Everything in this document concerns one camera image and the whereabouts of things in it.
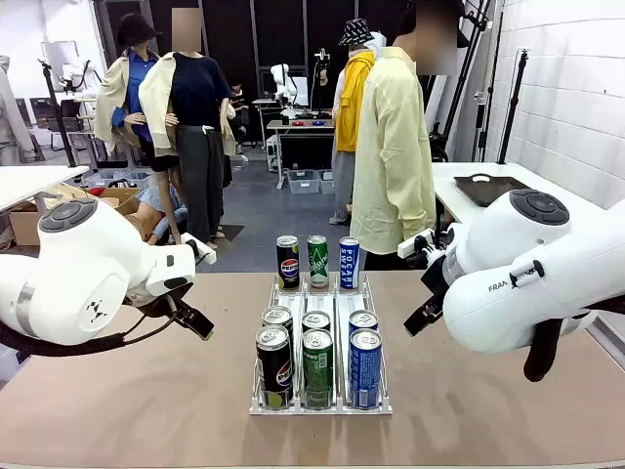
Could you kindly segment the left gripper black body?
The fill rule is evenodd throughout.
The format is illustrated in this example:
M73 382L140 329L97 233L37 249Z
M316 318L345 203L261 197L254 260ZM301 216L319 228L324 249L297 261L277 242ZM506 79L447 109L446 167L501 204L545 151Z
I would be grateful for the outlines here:
M192 286L193 283L190 282L164 294L155 295L149 293L141 284L126 293L124 305L136 308L148 318L170 318L187 306L183 298Z

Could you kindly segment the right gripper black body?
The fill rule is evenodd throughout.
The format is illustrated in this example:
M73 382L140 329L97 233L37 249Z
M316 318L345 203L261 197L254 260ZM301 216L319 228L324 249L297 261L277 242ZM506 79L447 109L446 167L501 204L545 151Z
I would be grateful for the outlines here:
M432 297L427 304L433 307L441 307L444 296L453 283L453 274L450 272L446 254L440 255L428 264L421 281L432 293Z

